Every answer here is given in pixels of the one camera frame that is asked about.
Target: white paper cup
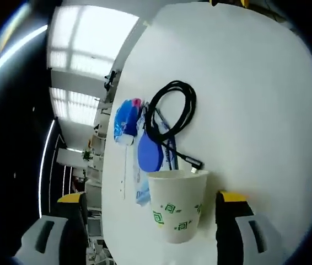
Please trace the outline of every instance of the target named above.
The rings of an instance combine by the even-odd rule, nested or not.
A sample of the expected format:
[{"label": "white paper cup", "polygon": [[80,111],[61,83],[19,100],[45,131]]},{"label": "white paper cup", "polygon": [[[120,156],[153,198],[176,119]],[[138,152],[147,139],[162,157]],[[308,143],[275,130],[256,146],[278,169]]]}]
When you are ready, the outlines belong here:
[{"label": "white paper cup", "polygon": [[154,220],[165,241],[183,243],[194,237],[208,173],[172,170],[148,174]]}]

